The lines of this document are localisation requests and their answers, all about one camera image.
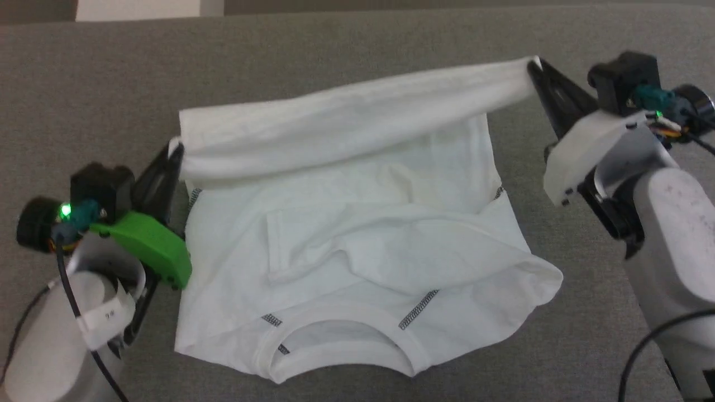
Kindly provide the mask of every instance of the white cloth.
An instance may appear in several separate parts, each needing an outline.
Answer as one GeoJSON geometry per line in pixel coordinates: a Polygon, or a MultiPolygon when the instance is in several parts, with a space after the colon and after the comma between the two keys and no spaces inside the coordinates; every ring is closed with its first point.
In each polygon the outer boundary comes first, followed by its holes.
{"type": "MultiPolygon", "coordinates": [[[[506,194],[499,197],[508,205],[506,194]]],[[[500,208],[502,222],[516,219],[500,208]]],[[[500,342],[556,294],[556,269],[520,264],[470,285],[407,296],[364,281],[180,350],[276,383],[316,368],[370,364],[407,376],[500,342]]]]}
{"type": "Polygon", "coordinates": [[[528,61],[182,111],[182,176],[203,191],[187,222],[194,271],[176,350],[280,382],[336,363],[413,375],[509,336],[561,284],[557,269],[530,254],[508,198],[498,197],[484,115],[532,93],[528,61]],[[410,332],[393,326],[425,294],[444,307],[410,345],[440,351],[415,363],[400,338],[410,332]],[[464,310],[469,323],[458,320],[464,310]],[[281,325],[292,328],[281,336],[262,329],[261,317],[276,312],[294,323],[281,325]],[[372,314],[384,319],[365,318],[372,314]],[[463,336],[470,340],[455,341],[463,336]],[[269,367],[278,338],[305,350],[283,374],[269,367]],[[249,358],[264,342],[262,357],[249,358]],[[392,342],[402,351],[388,354],[392,342]]]}

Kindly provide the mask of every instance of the seam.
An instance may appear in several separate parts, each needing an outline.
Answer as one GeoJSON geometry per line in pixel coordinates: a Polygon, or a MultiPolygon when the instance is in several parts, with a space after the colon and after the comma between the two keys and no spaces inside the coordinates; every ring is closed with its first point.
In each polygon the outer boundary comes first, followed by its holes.
{"type": "Polygon", "coordinates": [[[191,213],[191,209],[194,207],[194,204],[196,204],[196,201],[199,199],[199,195],[201,194],[200,188],[194,188],[194,191],[191,192],[191,197],[189,198],[189,213],[191,213]]]}
{"type": "Polygon", "coordinates": [[[499,186],[499,188],[496,189],[496,195],[494,196],[494,201],[496,201],[499,197],[501,197],[502,193],[504,193],[504,187],[499,186]]]}
{"type": "MultiPolygon", "coordinates": [[[[276,317],[273,314],[266,314],[266,315],[262,316],[261,318],[263,318],[263,320],[265,320],[270,325],[273,325],[274,327],[277,327],[277,326],[280,326],[281,324],[283,324],[283,321],[278,319],[278,317],[276,317]]],[[[288,348],[286,348],[282,343],[280,345],[278,345],[278,351],[281,352],[283,355],[290,354],[290,350],[288,350],[288,348]]]]}
{"type": "Polygon", "coordinates": [[[402,321],[400,321],[400,329],[405,330],[410,323],[412,323],[415,318],[417,318],[420,313],[425,310],[428,304],[430,304],[430,301],[437,295],[437,292],[439,290],[432,290],[431,292],[427,293],[424,298],[415,306],[415,308],[412,309],[404,318],[402,321]]]}

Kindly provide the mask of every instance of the green led light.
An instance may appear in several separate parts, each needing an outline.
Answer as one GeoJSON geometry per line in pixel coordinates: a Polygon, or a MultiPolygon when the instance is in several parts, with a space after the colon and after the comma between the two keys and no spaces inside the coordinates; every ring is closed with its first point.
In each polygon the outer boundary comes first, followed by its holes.
{"type": "Polygon", "coordinates": [[[61,219],[67,219],[70,214],[72,214],[72,206],[70,204],[62,204],[59,208],[59,217],[61,219]]]}

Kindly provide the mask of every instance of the wire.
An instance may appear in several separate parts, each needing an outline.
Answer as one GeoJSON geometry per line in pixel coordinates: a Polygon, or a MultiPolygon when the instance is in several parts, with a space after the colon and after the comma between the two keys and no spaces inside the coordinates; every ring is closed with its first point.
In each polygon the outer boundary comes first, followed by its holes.
{"type": "Polygon", "coordinates": [[[659,134],[663,137],[669,137],[669,138],[679,138],[682,135],[680,132],[676,132],[671,129],[651,128],[651,131],[653,131],[654,133],[659,134]]]}
{"type": "Polygon", "coordinates": [[[708,119],[705,119],[703,117],[698,116],[697,114],[694,114],[693,112],[689,112],[687,109],[683,109],[681,111],[681,114],[687,117],[690,117],[691,119],[695,119],[701,124],[704,124],[706,127],[708,127],[711,130],[715,130],[715,122],[712,122],[708,119]]]}
{"type": "Polygon", "coordinates": [[[700,145],[705,149],[707,152],[710,152],[713,156],[715,156],[715,147],[712,145],[708,144],[707,142],[703,141],[698,137],[697,135],[691,133],[691,132],[684,132],[683,136],[686,138],[690,139],[692,142],[695,142],[697,145],[700,145]]]}
{"type": "Polygon", "coordinates": [[[7,358],[5,359],[5,365],[2,368],[2,376],[0,376],[0,385],[5,383],[5,374],[7,374],[7,368],[10,366],[10,361],[12,360],[12,357],[15,355],[15,347],[17,345],[17,341],[20,338],[20,331],[22,331],[22,326],[25,324],[25,321],[27,320],[27,317],[30,315],[30,312],[32,311],[33,308],[37,305],[37,303],[40,302],[42,299],[42,296],[45,296],[51,286],[50,285],[45,285],[42,290],[40,290],[39,293],[35,295],[35,297],[32,299],[30,304],[27,305],[25,308],[25,311],[22,313],[22,316],[20,317],[20,321],[17,322],[17,325],[15,325],[15,332],[12,334],[12,339],[10,340],[10,346],[8,347],[7,350],[7,358]]]}
{"type": "Polygon", "coordinates": [[[683,127],[680,124],[675,123],[672,120],[663,116],[656,117],[656,123],[668,127],[668,129],[673,130],[675,132],[680,132],[683,130],[683,127]]]}
{"type": "Polygon", "coordinates": [[[633,365],[636,363],[636,359],[643,352],[646,346],[655,338],[659,337],[662,333],[669,329],[672,329],[683,323],[689,321],[698,320],[699,318],[715,316],[715,309],[698,311],[696,313],[682,315],[680,317],[674,318],[663,325],[660,325],[656,329],[652,330],[641,342],[633,349],[628,361],[626,362],[626,367],[623,368],[623,373],[621,374],[621,385],[618,387],[618,402],[626,401],[626,385],[628,384],[628,377],[631,375],[633,370],[633,365]]]}
{"type": "MultiPolygon", "coordinates": [[[[57,243],[58,245],[62,244],[63,237],[62,235],[57,236],[57,243]]],[[[59,269],[59,279],[62,281],[62,287],[64,288],[64,292],[67,294],[67,300],[69,300],[69,306],[72,309],[72,312],[74,314],[75,318],[78,318],[81,313],[79,312],[79,306],[77,306],[77,299],[74,298],[74,293],[72,292],[72,287],[69,285],[69,278],[67,277],[67,269],[64,266],[64,254],[62,253],[62,247],[55,247],[55,255],[57,256],[57,268],[59,269]]],[[[94,362],[97,364],[97,367],[99,368],[99,371],[102,372],[102,375],[104,378],[107,380],[107,383],[109,383],[109,386],[112,387],[114,390],[114,393],[119,397],[119,400],[121,402],[129,402],[129,399],[127,399],[127,396],[122,392],[122,389],[119,387],[119,384],[114,380],[114,377],[112,377],[112,373],[107,370],[107,367],[104,365],[104,362],[102,361],[102,357],[99,356],[99,353],[96,352],[95,350],[90,351],[92,358],[94,359],[94,362]]]]}

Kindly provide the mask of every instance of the black cable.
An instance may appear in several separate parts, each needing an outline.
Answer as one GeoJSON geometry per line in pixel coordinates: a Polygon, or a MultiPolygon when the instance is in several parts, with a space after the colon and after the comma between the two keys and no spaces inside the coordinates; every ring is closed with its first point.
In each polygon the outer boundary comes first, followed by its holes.
{"type": "Polygon", "coordinates": [[[708,144],[707,142],[703,141],[698,137],[697,135],[691,133],[691,132],[684,132],[683,136],[688,137],[692,142],[695,142],[697,145],[700,145],[703,147],[707,152],[710,152],[713,156],[715,156],[715,147],[712,145],[708,144]]]}
{"type": "Polygon", "coordinates": [[[633,365],[635,364],[636,359],[641,354],[641,352],[643,352],[643,350],[652,340],[659,337],[665,331],[672,329],[673,327],[676,327],[683,323],[687,323],[689,321],[697,320],[699,318],[711,316],[715,316],[715,309],[703,310],[697,313],[682,315],[664,323],[663,325],[660,325],[656,329],[652,330],[645,338],[643,338],[643,340],[641,340],[641,342],[636,346],[636,348],[633,349],[633,352],[631,352],[631,356],[628,357],[628,361],[626,362],[626,367],[623,368],[623,373],[621,374],[621,385],[618,387],[618,402],[626,401],[626,385],[628,384],[628,377],[631,375],[631,371],[633,370],[633,365]]]}
{"type": "MultiPolygon", "coordinates": [[[[67,269],[64,266],[64,255],[63,255],[63,250],[62,250],[62,235],[57,236],[57,240],[55,242],[55,255],[57,256],[57,268],[59,269],[59,279],[62,281],[62,287],[64,288],[64,292],[67,294],[67,299],[69,300],[69,306],[72,308],[72,312],[74,314],[75,318],[78,318],[81,313],[79,312],[79,306],[77,306],[77,299],[74,298],[74,293],[72,292],[72,287],[69,285],[69,278],[67,277],[67,269]]],[[[112,374],[109,372],[107,367],[104,365],[104,362],[102,361],[102,357],[99,356],[99,353],[96,352],[95,350],[90,351],[92,358],[94,359],[94,362],[97,364],[97,367],[99,368],[99,371],[102,372],[102,375],[104,378],[107,380],[107,383],[109,383],[109,386],[112,387],[114,390],[114,393],[119,397],[119,400],[121,402],[129,402],[129,399],[127,399],[127,396],[122,392],[122,389],[119,387],[119,384],[114,380],[112,377],[112,374]]]]}
{"type": "Polygon", "coordinates": [[[8,347],[7,350],[7,358],[5,359],[5,364],[2,368],[2,376],[0,376],[0,385],[5,383],[5,374],[7,374],[7,368],[10,366],[10,361],[12,360],[12,357],[15,355],[15,347],[17,345],[17,341],[20,338],[20,331],[22,330],[22,326],[25,324],[25,321],[27,320],[27,317],[30,315],[30,312],[32,311],[33,308],[37,305],[37,303],[40,302],[42,299],[42,296],[46,295],[49,292],[49,285],[45,285],[42,290],[40,290],[39,293],[35,295],[35,297],[32,299],[30,304],[27,305],[25,308],[25,311],[22,313],[22,317],[20,317],[20,321],[17,322],[17,325],[15,325],[15,332],[12,334],[12,339],[10,340],[10,346],[8,347]]]}
{"type": "Polygon", "coordinates": [[[681,112],[684,116],[690,117],[691,119],[695,119],[701,124],[704,124],[706,127],[708,127],[711,130],[715,130],[715,122],[712,122],[708,119],[705,119],[703,117],[698,116],[697,114],[694,114],[693,112],[689,112],[687,109],[683,109],[681,112]]]}
{"type": "MultiPolygon", "coordinates": [[[[711,130],[715,130],[715,122],[711,122],[708,119],[700,117],[697,114],[694,114],[693,112],[688,111],[687,109],[681,110],[681,114],[684,116],[690,117],[691,119],[697,120],[700,124],[704,125],[705,127],[708,127],[711,130]]],[[[713,147],[712,145],[710,145],[707,142],[700,139],[699,136],[697,136],[691,132],[683,132],[682,135],[687,137],[688,139],[690,139],[692,142],[695,142],[697,145],[700,145],[707,152],[710,152],[713,156],[715,156],[715,147],[713,147]]]]}

